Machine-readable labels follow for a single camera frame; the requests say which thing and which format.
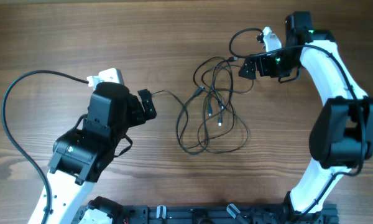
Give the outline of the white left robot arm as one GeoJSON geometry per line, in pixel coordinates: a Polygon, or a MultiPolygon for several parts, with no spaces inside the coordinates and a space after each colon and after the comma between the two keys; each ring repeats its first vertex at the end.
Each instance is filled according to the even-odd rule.
{"type": "Polygon", "coordinates": [[[53,145],[47,179],[51,192],[42,192],[29,223],[71,223],[102,171],[118,157],[116,148],[128,139],[127,130],[154,119],[157,113],[149,90],[137,95],[119,83],[97,84],[87,114],[53,145]]]}

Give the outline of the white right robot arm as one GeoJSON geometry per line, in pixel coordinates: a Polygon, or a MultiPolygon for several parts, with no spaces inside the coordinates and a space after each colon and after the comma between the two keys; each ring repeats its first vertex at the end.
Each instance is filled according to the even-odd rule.
{"type": "Polygon", "coordinates": [[[373,97],[353,79],[329,30],[315,29],[311,14],[285,19],[285,43],[266,27],[257,31],[264,52],[244,56],[241,77],[256,75],[291,81],[292,70],[306,69],[318,90],[322,110],[309,136],[311,160],[283,203],[252,210],[258,223],[336,223],[336,209],[325,200],[343,177],[361,173],[373,155],[373,97]]]}

